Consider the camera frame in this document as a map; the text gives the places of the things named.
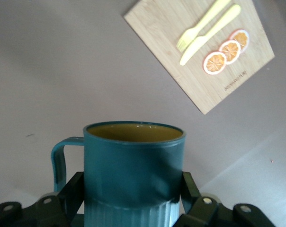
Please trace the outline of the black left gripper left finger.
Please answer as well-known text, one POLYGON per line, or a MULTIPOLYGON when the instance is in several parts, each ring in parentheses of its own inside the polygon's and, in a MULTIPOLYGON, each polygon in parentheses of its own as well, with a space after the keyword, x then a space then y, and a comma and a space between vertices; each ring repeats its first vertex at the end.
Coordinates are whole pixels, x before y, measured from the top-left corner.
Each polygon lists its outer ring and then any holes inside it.
POLYGON ((0 204, 0 227, 84 227, 78 210, 84 202, 84 173, 77 172, 55 194, 45 195, 29 207, 9 201, 0 204))

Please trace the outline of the dried orange slice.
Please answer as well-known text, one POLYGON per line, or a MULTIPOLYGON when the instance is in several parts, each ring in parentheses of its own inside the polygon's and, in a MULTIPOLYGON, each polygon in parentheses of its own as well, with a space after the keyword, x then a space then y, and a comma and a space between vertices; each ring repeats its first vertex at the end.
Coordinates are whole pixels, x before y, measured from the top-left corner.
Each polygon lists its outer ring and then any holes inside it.
POLYGON ((221 44, 219 51, 226 56, 226 64, 234 63, 241 54, 241 45, 236 40, 227 40, 221 44))
POLYGON ((230 34, 229 40, 237 41, 241 47, 240 53, 243 53, 248 48, 250 43, 250 36, 246 30, 237 29, 230 34))
POLYGON ((211 52, 203 62, 203 70, 209 75, 221 73, 227 65, 226 55, 220 51, 211 52))

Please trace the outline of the yellow plastic fork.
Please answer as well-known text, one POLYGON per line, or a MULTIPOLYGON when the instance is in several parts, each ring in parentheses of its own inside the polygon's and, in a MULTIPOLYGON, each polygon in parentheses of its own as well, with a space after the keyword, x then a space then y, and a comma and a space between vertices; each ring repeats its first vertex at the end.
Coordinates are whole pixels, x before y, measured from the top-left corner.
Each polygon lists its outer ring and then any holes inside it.
POLYGON ((199 32, 214 19, 229 3, 231 0, 216 0, 208 11, 202 16, 199 22, 192 28, 187 29, 177 42, 177 49, 183 52, 197 37, 199 32))

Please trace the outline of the bamboo cutting board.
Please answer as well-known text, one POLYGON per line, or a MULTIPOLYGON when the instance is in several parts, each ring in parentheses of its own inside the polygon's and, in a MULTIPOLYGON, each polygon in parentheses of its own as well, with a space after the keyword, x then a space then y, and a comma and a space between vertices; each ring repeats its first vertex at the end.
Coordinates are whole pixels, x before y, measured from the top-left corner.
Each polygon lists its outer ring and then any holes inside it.
POLYGON ((274 58, 253 0, 227 0, 226 6, 200 31, 205 35, 235 4, 239 15, 218 31, 185 64, 177 42, 194 27, 216 0, 139 0, 125 15, 125 20, 159 60, 195 106, 206 114, 274 58), (233 31, 248 32, 247 49, 217 75, 203 69, 206 56, 217 51, 233 31))

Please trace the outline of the yellow plastic knife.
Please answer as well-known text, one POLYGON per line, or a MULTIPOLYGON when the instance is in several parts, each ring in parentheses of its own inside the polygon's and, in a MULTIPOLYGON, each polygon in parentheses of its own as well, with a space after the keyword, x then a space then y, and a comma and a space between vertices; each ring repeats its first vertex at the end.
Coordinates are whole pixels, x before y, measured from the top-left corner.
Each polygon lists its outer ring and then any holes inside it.
POLYGON ((241 7, 238 4, 232 5, 205 35, 197 35, 193 42, 182 52, 183 54, 179 64, 184 66, 204 44, 206 44, 222 28, 233 21, 240 12, 241 7))

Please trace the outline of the brown table cover sheet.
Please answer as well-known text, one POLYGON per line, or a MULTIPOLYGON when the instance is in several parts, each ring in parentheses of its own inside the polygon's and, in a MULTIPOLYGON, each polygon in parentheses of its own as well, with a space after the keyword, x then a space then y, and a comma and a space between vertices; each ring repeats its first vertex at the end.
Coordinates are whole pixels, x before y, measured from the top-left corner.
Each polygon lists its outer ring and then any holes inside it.
POLYGON ((51 150, 84 126, 162 122, 202 193, 286 227, 286 0, 253 2, 275 58, 204 115, 123 19, 135 0, 0 0, 0 203, 51 192, 51 150))

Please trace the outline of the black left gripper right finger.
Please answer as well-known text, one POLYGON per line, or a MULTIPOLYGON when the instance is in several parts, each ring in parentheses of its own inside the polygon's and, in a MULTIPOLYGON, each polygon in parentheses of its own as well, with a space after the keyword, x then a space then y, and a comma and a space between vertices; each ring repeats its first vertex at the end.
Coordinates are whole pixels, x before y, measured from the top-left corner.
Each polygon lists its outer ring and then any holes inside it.
POLYGON ((202 196, 189 172, 182 173, 180 189, 185 213, 173 227, 274 227, 254 205, 239 203, 229 209, 210 196, 202 196))

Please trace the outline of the teal cup with handle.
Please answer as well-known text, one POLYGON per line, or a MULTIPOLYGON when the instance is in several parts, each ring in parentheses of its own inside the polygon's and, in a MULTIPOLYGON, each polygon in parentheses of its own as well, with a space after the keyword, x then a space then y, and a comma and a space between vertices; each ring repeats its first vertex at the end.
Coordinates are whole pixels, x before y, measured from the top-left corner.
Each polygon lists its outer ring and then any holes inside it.
POLYGON ((152 122, 100 122, 51 152, 54 190, 66 184, 65 146, 84 148, 83 227, 172 227, 179 216, 186 133, 152 122))

